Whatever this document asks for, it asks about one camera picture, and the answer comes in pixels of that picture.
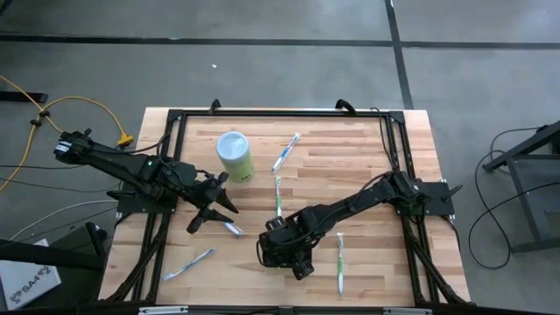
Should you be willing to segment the black bar on floor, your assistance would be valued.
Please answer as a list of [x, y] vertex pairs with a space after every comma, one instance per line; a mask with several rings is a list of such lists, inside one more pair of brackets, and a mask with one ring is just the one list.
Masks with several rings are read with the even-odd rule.
[[36, 102], [46, 103], [49, 95], [44, 93], [28, 93], [0, 91], [0, 102]]

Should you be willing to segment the black metal desk frame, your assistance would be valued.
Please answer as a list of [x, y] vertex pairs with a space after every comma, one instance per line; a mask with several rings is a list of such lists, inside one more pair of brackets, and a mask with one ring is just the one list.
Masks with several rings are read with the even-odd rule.
[[560, 249], [549, 214], [560, 214], [560, 120], [538, 127], [535, 133], [483, 165], [486, 172], [506, 166], [532, 241], [514, 245], [514, 254]]

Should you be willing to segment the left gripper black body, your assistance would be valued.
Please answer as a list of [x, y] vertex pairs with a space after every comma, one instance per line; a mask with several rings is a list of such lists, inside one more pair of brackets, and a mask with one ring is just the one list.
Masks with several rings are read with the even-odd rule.
[[195, 180], [193, 185], [188, 186], [185, 191], [180, 194], [180, 197], [184, 201], [191, 203], [199, 209], [187, 226], [187, 233], [195, 234], [200, 229], [201, 225], [205, 223], [200, 218], [200, 211], [204, 208], [212, 209], [210, 205], [214, 203], [214, 200], [211, 191], [216, 188], [224, 188], [222, 184], [227, 180], [227, 172], [223, 171], [218, 177], [208, 173], [204, 181]]

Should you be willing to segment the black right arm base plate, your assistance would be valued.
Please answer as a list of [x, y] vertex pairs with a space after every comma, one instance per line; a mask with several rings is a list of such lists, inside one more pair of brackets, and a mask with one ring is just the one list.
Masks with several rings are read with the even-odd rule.
[[446, 182], [414, 183], [420, 196], [411, 204], [397, 204], [395, 210], [401, 216], [453, 216], [455, 214], [452, 197], [463, 188], [462, 185], [450, 188]]

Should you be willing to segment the green disinfectant wipes canister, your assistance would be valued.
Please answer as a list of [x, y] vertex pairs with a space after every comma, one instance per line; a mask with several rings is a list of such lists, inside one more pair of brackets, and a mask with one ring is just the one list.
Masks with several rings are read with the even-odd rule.
[[254, 174], [253, 160], [250, 153], [249, 140], [238, 131], [222, 134], [216, 143], [216, 153], [235, 182], [249, 180]]

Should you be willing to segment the white printed cardboard box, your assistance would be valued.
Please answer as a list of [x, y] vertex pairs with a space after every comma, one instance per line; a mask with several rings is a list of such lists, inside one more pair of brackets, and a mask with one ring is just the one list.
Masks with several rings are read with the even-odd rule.
[[62, 281], [54, 266], [0, 260], [0, 283], [7, 309], [12, 311], [45, 295]]

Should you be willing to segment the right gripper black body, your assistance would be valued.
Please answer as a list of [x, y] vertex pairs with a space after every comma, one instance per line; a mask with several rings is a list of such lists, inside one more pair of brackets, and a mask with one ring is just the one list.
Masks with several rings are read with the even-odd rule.
[[[264, 241], [267, 243], [273, 243], [277, 245], [311, 245], [314, 248], [314, 241], [309, 238], [301, 239], [301, 234], [299, 233], [298, 226], [295, 223], [286, 223], [283, 217], [276, 217], [268, 220], [265, 223], [266, 230], [259, 234], [257, 241], [257, 258], [259, 263], [265, 267], [261, 260], [259, 241]], [[313, 271], [314, 267], [312, 265], [312, 251], [311, 260], [306, 262], [301, 262], [298, 266], [291, 269], [294, 277], [297, 280], [302, 280], [308, 277]]]

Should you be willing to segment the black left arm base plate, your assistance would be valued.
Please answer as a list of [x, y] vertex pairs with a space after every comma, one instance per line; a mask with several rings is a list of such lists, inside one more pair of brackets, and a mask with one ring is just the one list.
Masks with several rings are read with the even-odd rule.
[[122, 214], [171, 214], [176, 208], [178, 197], [164, 196], [160, 200], [146, 198], [139, 194], [124, 194], [117, 199], [117, 211]]

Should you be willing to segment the black aluminium table frame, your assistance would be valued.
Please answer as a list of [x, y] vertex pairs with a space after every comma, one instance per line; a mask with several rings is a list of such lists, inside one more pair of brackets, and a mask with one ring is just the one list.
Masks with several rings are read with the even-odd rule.
[[273, 216], [274, 179], [270, 167], [295, 133], [301, 135], [281, 168], [283, 211], [293, 213], [318, 203], [332, 203], [356, 193], [369, 179], [389, 168], [386, 151], [395, 148], [396, 163], [424, 181], [441, 177], [431, 125], [423, 110], [392, 113], [393, 129], [380, 131], [376, 111], [356, 115], [328, 110], [272, 108], [217, 109], [214, 115], [190, 110], [173, 127], [171, 143], [183, 160], [212, 172], [221, 169], [214, 146], [236, 130], [249, 140], [255, 166], [251, 180], [228, 183], [237, 206], [237, 238], [216, 222], [186, 232], [194, 208], [179, 202], [170, 218], [164, 253], [152, 258], [163, 272], [176, 271], [209, 249], [215, 252], [171, 280], [146, 271], [146, 284], [158, 287], [160, 305], [188, 306], [187, 314], [260, 312], [271, 315], [341, 314], [411, 307], [408, 256], [403, 224], [393, 207], [379, 205], [335, 228], [344, 234], [344, 292], [337, 285], [338, 250], [330, 232], [313, 251], [315, 271], [297, 280], [289, 269], [261, 266], [256, 239]]

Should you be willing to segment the silver aluminium bracket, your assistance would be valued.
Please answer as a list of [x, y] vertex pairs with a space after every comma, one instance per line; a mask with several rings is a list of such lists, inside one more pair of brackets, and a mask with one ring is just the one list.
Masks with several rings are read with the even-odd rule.
[[382, 315], [433, 315], [432, 310], [422, 308], [384, 308]]
[[189, 312], [188, 306], [151, 306], [141, 307], [137, 315], [183, 315]]

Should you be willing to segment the black stand beside table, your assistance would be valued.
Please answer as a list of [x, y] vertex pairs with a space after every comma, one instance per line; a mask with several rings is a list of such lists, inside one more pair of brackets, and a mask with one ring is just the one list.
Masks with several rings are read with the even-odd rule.
[[104, 270], [107, 233], [87, 222], [49, 246], [0, 239], [0, 260], [84, 270]]

